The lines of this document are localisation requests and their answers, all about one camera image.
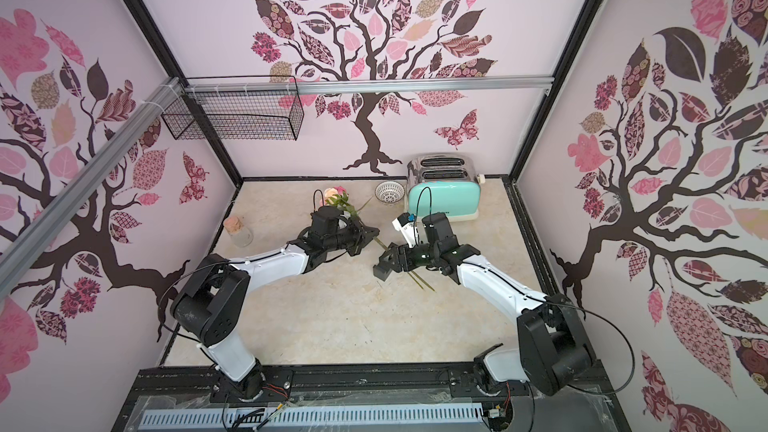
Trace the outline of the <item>peach artificial rose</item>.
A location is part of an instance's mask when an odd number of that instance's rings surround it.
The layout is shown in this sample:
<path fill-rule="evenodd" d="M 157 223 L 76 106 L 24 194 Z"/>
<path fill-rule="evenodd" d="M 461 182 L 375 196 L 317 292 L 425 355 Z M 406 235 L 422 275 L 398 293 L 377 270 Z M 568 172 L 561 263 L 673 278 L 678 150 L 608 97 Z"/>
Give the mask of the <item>peach artificial rose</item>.
<path fill-rule="evenodd" d="M 371 198 L 369 198 L 368 202 L 363 204 L 358 209 L 351 204 L 349 200 L 349 194 L 347 190 L 342 186 L 335 186 L 335 187 L 330 187 L 325 189 L 322 192 L 322 197 L 323 197 L 323 205 L 336 207 L 341 211 L 343 211 L 345 214 L 349 215 L 350 217 L 359 216 L 360 210 L 362 210 L 365 207 L 365 205 L 367 205 L 367 203 L 370 202 L 371 200 Z M 422 290 L 425 290 L 425 287 L 424 287 L 425 285 L 427 286 L 429 285 L 423 280 L 421 280 L 421 277 L 418 275 L 418 273 L 414 274 L 412 272 L 408 272 L 408 275 Z"/>

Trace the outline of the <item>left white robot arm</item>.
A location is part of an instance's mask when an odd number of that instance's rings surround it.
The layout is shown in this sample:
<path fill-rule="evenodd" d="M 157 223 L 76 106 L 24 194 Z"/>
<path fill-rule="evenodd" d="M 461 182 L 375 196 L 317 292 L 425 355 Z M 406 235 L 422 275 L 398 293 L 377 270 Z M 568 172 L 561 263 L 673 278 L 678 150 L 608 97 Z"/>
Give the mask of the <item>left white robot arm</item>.
<path fill-rule="evenodd" d="M 332 206 L 322 206 L 310 217 L 311 224 L 297 238 L 274 251 L 240 259 L 205 257 L 171 304 L 171 315 L 241 399 L 255 399 L 264 388 L 261 363 L 237 331 L 247 295 L 315 270 L 332 252 L 357 256 L 380 233 Z"/>

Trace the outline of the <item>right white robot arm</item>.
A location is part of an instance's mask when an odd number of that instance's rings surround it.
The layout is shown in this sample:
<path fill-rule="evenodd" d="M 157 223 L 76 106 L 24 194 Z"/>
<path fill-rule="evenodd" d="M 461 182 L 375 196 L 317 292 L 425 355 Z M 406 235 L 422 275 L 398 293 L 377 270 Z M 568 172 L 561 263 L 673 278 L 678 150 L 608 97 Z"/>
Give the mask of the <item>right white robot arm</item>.
<path fill-rule="evenodd" d="M 374 275 L 384 281 L 392 273 L 435 269 L 516 324 L 515 343 L 493 346 L 475 358 L 484 388 L 527 382 L 552 396 L 595 365 L 582 319 L 564 295 L 533 290 L 502 272 L 479 249 L 459 242 L 445 214 L 428 215 L 422 224 L 424 239 L 415 215 L 402 213 L 393 220 L 405 242 L 386 248 L 373 267 Z"/>

